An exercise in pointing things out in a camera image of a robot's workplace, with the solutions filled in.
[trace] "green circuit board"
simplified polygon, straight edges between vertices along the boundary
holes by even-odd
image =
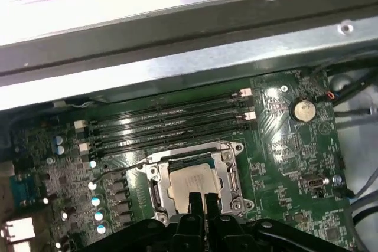
[[[22,211],[54,196],[51,247],[68,235],[74,250],[154,216],[145,174],[109,175],[96,188],[89,188],[91,180],[163,150],[234,141],[245,147],[237,167],[243,197],[254,203],[244,218],[273,218],[352,248],[343,213],[348,201],[333,194],[344,185],[333,106],[315,100],[309,122],[291,113],[297,98],[323,97],[326,90],[325,74],[309,78],[295,70],[22,122],[12,131],[15,205]],[[245,119],[251,112],[255,117]],[[34,188],[20,194],[24,185]],[[65,211],[70,215],[62,219]]]

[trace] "wire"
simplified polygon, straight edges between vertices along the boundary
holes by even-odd
[[[356,227],[354,226],[351,208],[345,209],[344,212],[345,212],[345,215],[346,215],[346,217],[345,217],[346,226],[348,227],[349,232],[352,233],[353,238],[356,241],[358,248],[362,249],[362,251],[364,251],[364,252],[370,252],[370,250],[366,247],[365,243],[362,241],[359,233],[356,230]]]
[[[97,183],[99,181],[101,181],[103,178],[105,178],[107,175],[110,175],[110,174],[117,174],[119,172],[123,172],[123,171],[130,171],[131,169],[134,169],[134,168],[137,168],[139,166],[143,166],[143,165],[146,165],[147,162],[138,162],[134,165],[131,165],[131,166],[127,166],[127,167],[124,167],[124,168],[117,168],[117,169],[114,169],[112,171],[107,171],[107,172],[104,172],[102,174],[100,174],[98,177],[96,177],[94,180],[92,180],[92,183]]]
[[[366,205],[369,205],[373,202],[378,201],[378,190],[373,191],[364,197],[361,197],[360,199],[354,201],[352,204],[350,204],[350,209],[352,211],[357,211],[360,208],[365,207]]]
[[[335,94],[332,93],[331,91],[328,91],[327,92],[327,96],[331,99],[331,100],[334,100],[336,98]]]
[[[339,104],[351,99],[352,97],[366,89],[368,86],[370,86],[372,83],[374,83],[377,79],[378,68],[370,70],[362,78],[349,85],[346,85],[343,89],[341,89],[339,91],[339,97],[333,100],[333,106],[338,106]]]
[[[373,215],[378,212],[378,206],[373,206],[371,208],[365,209],[362,212],[358,213],[353,217],[353,223],[354,225],[357,225],[365,218],[369,217],[370,215]]]
[[[353,109],[345,112],[334,112],[335,117],[364,116],[371,115],[370,109]]]
[[[376,170],[369,177],[365,185],[362,186],[362,188],[355,194],[354,197],[360,198],[369,189],[369,187],[373,185],[373,183],[375,182],[375,180],[377,180],[377,178],[378,178],[378,168],[376,168]]]
[[[88,101],[88,102],[85,102],[85,103],[82,103],[82,104],[68,104],[68,106],[71,106],[71,107],[75,107],[77,109],[85,109],[86,107],[89,107],[91,104],[94,104],[93,101]]]

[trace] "cpu socket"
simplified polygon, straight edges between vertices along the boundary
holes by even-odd
[[[146,173],[155,218],[168,225],[173,215],[186,214],[190,192],[200,192],[203,198],[217,193],[222,214],[251,210],[254,203],[243,199],[236,165],[243,150],[241,143],[221,141],[148,156],[139,170]]]

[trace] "motherboard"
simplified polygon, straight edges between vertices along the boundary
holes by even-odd
[[[15,206],[43,211],[46,251],[146,218],[168,225],[189,192],[352,248],[327,90],[326,74],[292,70],[22,121],[11,131]]]

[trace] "red wire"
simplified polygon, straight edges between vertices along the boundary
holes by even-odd
[[[328,96],[331,100],[334,100],[334,99],[335,99],[335,95],[334,95],[334,93],[332,93],[332,92],[330,92],[330,91],[327,92],[327,96]]]

